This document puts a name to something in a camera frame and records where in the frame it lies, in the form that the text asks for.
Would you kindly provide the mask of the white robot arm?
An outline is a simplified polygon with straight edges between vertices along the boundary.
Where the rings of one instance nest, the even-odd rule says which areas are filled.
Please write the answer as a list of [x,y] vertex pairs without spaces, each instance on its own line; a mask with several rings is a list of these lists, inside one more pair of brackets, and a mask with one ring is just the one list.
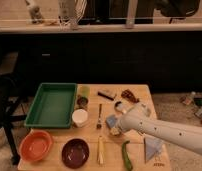
[[202,155],[202,127],[151,118],[151,110],[141,102],[126,109],[118,101],[115,109],[122,113],[114,126],[118,133],[135,130]]

